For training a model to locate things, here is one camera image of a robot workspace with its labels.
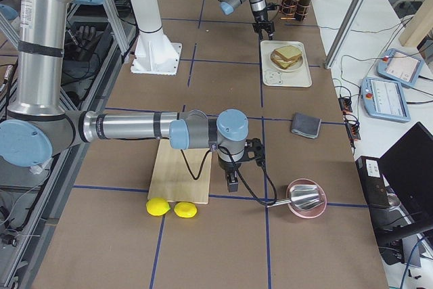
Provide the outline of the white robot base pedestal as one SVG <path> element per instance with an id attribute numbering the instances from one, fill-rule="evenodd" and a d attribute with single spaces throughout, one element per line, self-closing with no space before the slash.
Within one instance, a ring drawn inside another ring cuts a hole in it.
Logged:
<path id="1" fill-rule="evenodd" d="M 131 0 L 139 36 L 131 72 L 175 75 L 182 44 L 172 43 L 164 34 L 158 0 Z"/>

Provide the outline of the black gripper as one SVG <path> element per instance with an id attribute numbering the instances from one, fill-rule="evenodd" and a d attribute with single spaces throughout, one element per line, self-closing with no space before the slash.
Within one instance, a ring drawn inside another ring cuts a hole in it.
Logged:
<path id="1" fill-rule="evenodd" d="M 235 172 L 236 165 L 237 168 L 240 167 L 241 159 L 244 156 L 244 152 L 238 153 L 226 153 L 226 152 L 218 152 L 218 160 L 219 166 L 224 170 L 226 181 L 227 181 L 227 190 L 228 192 L 237 192 L 239 181 Z"/>
<path id="2" fill-rule="evenodd" d="M 269 39 L 273 39 L 274 35 L 274 22 L 270 21 L 268 17 L 268 11 L 266 9 L 262 9 L 259 11 L 252 12 L 254 16 L 253 29 L 257 32 L 259 39 L 263 39 L 262 30 L 269 32 Z"/>

